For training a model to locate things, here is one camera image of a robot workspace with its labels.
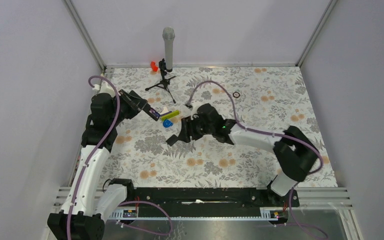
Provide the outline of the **black battery cover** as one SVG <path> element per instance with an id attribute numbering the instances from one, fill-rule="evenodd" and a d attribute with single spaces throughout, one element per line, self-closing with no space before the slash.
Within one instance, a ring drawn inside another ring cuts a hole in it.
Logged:
<path id="1" fill-rule="evenodd" d="M 176 142 L 177 142 L 177 136 L 176 136 L 176 135 L 172 135 L 171 137 L 169 137 L 169 138 L 166 140 L 166 143 L 167 143 L 169 146 L 173 146 Z"/>

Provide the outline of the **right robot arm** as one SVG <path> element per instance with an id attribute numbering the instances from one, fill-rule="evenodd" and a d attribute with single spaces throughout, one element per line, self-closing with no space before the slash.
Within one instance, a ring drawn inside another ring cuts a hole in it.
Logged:
<path id="1" fill-rule="evenodd" d="M 195 108 L 190 116 L 181 119 L 180 132 L 166 142 L 189 143 L 211 135 L 218 142 L 243 145 L 265 150 L 276 156 L 281 172 L 268 185 L 267 201 L 273 206 L 281 205 L 287 194 L 313 172 L 320 153 L 311 141 L 296 126 L 283 132 L 246 127 L 235 119 L 223 118 L 209 103 Z"/>

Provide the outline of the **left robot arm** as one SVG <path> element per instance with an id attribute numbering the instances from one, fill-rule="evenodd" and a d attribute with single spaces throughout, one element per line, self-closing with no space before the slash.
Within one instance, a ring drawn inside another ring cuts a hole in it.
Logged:
<path id="1" fill-rule="evenodd" d="M 130 180 L 113 179 L 99 201 L 96 201 L 96 193 L 101 172 L 118 136 L 116 126 L 149 109 L 148 101 L 133 90 L 99 93 L 92 97 L 73 184 L 60 211 L 50 213 L 47 219 L 56 239 L 100 240 L 105 223 L 117 206 L 134 202 L 135 192 Z"/>

